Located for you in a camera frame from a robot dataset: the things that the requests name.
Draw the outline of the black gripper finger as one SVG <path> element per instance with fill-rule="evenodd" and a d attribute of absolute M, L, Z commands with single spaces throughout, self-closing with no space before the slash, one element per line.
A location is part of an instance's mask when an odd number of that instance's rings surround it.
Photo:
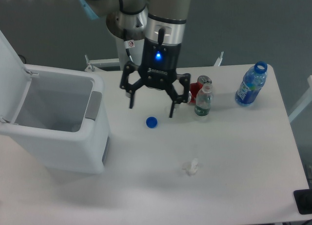
<path fill-rule="evenodd" d="M 167 88 L 166 93 L 172 100 L 169 117 L 173 117 L 175 106 L 189 101 L 191 74 L 177 74 L 175 81 L 173 81 Z"/>
<path fill-rule="evenodd" d="M 129 83 L 129 76 L 133 72 L 137 72 L 139 74 L 139 80 L 137 80 L 134 84 Z M 123 73 L 120 81 L 120 88 L 125 90 L 128 93 L 128 97 L 130 98 L 129 108 L 132 109 L 135 101 L 135 93 L 136 90 L 140 89 L 144 85 L 141 67 L 134 64 L 132 61 L 126 62 L 123 68 Z"/>

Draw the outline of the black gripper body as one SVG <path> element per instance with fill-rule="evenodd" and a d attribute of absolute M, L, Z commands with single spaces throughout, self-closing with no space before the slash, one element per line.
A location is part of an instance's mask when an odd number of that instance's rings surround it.
<path fill-rule="evenodd" d="M 177 79 L 176 66 L 180 49 L 181 44 L 159 45 L 146 38 L 138 69 L 142 83 L 159 90 L 171 87 Z"/>

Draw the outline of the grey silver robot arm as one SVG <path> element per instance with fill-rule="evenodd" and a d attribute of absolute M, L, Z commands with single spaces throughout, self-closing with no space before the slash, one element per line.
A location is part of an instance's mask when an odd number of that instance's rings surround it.
<path fill-rule="evenodd" d="M 91 19 L 106 17 L 111 34 L 144 42 L 140 64 L 129 50 L 120 87 L 134 100 L 143 86 L 164 90 L 173 105 L 190 99 L 189 73 L 176 72 L 191 0 L 80 0 Z"/>

